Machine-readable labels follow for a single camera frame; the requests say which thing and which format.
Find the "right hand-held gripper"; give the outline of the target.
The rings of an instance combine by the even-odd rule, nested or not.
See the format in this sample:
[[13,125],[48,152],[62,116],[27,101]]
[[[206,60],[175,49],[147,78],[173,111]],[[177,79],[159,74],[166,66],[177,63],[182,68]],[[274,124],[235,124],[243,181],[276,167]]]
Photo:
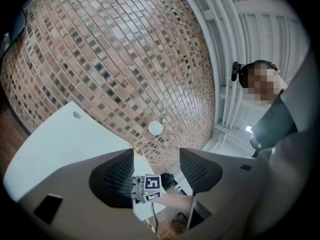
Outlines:
[[146,174],[132,177],[131,199],[134,204],[154,202],[165,193],[160,175]]

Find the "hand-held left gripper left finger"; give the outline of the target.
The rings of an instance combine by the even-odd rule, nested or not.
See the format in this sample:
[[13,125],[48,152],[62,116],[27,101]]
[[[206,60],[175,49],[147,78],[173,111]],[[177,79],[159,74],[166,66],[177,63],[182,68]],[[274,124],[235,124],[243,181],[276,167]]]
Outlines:
[[155,240],[131,198],[134,151],[124,149],[57,169],[19,204],[54,240]]

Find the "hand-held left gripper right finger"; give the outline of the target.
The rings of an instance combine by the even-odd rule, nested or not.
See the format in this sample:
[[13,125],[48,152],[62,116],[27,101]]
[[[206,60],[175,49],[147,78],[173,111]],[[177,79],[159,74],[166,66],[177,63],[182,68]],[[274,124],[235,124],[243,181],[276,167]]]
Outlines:
[[180,148],[180,170],[192,189],[188,231],[247,231],[258,200],[258,161]]

